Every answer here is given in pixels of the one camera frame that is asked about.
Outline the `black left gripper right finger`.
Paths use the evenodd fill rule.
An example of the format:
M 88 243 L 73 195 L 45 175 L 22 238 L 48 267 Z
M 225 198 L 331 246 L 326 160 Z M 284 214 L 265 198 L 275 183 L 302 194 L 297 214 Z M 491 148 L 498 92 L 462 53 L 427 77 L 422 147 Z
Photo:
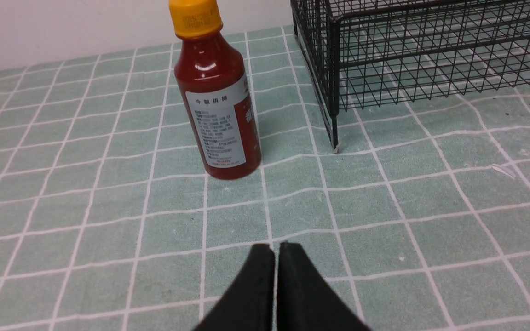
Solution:
M 278 256 L 279 331 L 369 331 L 340 299 L 299 243 L 283 242 Z

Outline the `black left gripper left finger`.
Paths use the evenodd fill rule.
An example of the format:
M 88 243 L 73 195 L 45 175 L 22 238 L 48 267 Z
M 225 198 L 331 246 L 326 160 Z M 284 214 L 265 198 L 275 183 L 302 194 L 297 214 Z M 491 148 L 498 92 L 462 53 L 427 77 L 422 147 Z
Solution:
M 196 331 L 271 331 L 276 258 L 267 244 L 255 244 L 240 272 Z

